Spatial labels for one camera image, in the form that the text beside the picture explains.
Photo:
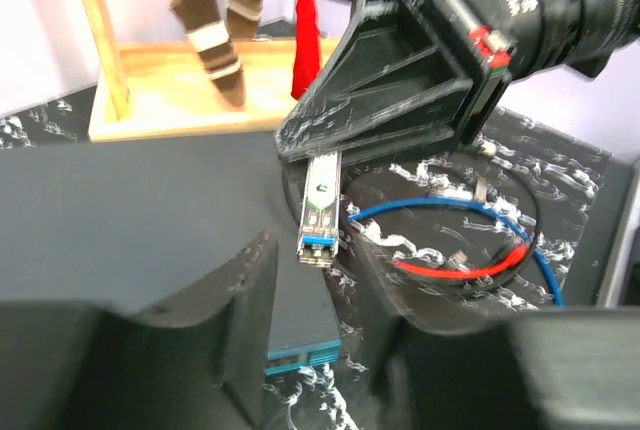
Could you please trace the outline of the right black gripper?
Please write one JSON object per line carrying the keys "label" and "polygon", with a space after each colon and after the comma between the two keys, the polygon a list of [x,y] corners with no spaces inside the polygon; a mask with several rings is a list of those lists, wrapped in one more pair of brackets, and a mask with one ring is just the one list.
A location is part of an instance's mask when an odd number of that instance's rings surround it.
{"label": "right black gripper", "polygon": [[504,92],[510,45],[465,0],[352,0],[336,50],[275,135],[289,209],[311,197],[314,159],[337,155],[319,172],[338,200],[357,169],[448,153]]}

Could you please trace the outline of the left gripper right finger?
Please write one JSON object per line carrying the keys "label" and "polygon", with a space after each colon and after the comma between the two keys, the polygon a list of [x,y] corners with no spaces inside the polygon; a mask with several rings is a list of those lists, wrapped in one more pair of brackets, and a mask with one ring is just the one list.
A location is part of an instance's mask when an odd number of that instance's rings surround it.
{"label": "left gripper right finger", "polygon": [[635,429],[639,313],[569,308],[443,317],[408,306],[373,245],[354,241],[363,358],[384,429]]}

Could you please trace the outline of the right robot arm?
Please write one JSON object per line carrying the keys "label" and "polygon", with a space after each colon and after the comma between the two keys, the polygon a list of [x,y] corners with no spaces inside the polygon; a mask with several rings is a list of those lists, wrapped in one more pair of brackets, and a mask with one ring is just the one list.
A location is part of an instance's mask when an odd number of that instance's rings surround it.
{"label": "right robot arm", "polygon": [[567,65],[588,78],[639,36],[639,0],[352,0],[335,51],[275,134],[293,178],[473,142],[508,85]]}

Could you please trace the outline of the silver SFP transceiver plug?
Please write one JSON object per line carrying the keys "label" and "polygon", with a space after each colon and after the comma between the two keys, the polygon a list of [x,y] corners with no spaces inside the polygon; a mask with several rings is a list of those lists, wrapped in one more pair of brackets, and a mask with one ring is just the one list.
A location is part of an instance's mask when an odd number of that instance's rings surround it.
{"label": "silver SFP transceiver plug", "polygon": [[297,242],[302,264],[330,268],[338,253],[341,165],[340,152],[308,162]]}

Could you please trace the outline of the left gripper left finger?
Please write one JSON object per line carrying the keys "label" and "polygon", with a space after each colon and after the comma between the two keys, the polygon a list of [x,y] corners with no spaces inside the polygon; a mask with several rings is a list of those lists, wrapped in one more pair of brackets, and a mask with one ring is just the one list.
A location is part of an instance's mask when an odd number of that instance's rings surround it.
{"label": "left gripper left finger", "polygon": [[73,300],[1,306],[5,429],[255,429],[279,245],[234,258],[142,312]]}

